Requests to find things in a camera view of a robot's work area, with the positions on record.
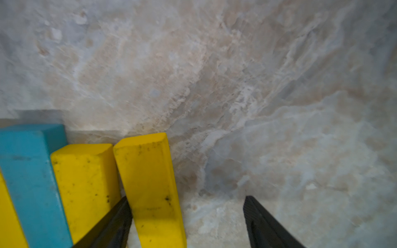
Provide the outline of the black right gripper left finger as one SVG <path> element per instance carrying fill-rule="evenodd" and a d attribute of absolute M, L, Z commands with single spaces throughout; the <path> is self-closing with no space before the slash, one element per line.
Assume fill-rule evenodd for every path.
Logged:
<path fill-rule="evenodd" d="M 125 248 L 132 220 L 123 197 L 73 248 Z"/>

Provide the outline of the teal block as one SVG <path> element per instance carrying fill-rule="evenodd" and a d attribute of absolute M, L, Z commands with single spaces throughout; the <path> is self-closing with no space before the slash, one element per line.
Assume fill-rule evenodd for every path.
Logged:
<path fill-rule="evenodd" d="M 71 248 L 50 156 L 67 145 L 62 124 L 1 129 L 1 172 L 31 248 Z"/>

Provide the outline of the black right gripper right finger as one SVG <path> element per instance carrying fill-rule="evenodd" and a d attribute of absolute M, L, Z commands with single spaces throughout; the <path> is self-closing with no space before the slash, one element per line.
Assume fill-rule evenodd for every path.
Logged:
<path fill-rule="evenodd" d="M 243 206 L 252 248 L 305 248 L 253 196 Z"/>

